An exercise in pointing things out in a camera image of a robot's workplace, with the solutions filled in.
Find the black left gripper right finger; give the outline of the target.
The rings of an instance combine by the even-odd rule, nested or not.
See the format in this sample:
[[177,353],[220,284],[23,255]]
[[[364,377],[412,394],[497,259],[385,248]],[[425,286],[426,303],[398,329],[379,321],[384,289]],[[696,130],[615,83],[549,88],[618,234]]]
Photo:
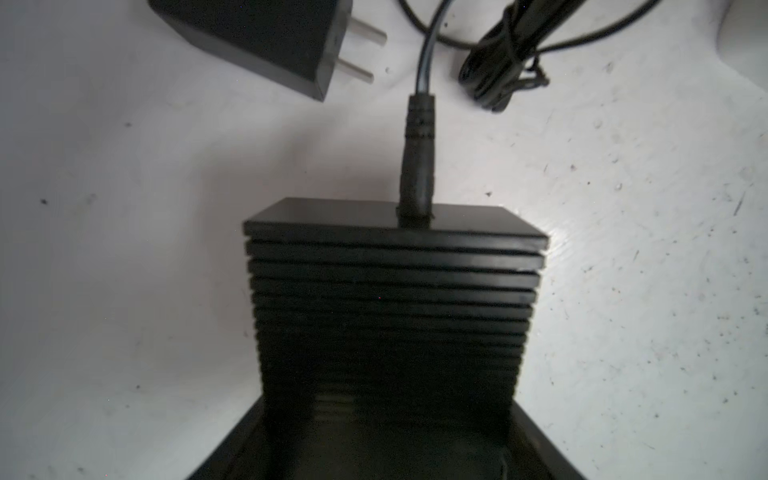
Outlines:
[[585,479],[516,401],[510,418],[510,479]]

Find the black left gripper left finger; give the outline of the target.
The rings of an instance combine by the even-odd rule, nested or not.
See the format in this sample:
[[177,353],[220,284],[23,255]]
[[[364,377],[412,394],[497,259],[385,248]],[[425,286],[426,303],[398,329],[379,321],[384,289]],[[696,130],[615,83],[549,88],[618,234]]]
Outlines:
[[267,433],[260,397],[189,480],[267,478]]

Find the black power adapter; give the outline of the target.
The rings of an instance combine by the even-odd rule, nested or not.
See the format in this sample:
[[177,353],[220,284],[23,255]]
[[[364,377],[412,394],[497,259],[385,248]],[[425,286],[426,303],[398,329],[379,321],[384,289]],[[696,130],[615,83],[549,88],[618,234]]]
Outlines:
[[[155,0],[148,5],[191,45],[318,101],[325,99],[333,73],[345,66],[339,53],[348,31],[368,31],[380,45],[387,41],[385,32],[353,17],[350,1]],[[449,2],[440,2],[428,23],[418,18],[408,2],[400,2],[404,15],[423,36],[406,116],[397,206],[401,221],[425,224],[432,218],[436,112],[430,83],[436,46],[466,52],[459,84],[477,106],[501,113],[516,92],[548,86],[542,55],[617,34],[657,4],[645,1],[601,29],[546,44],[582,5],[580,1],[512,1],[480,40],[467,42],[441,32]]]

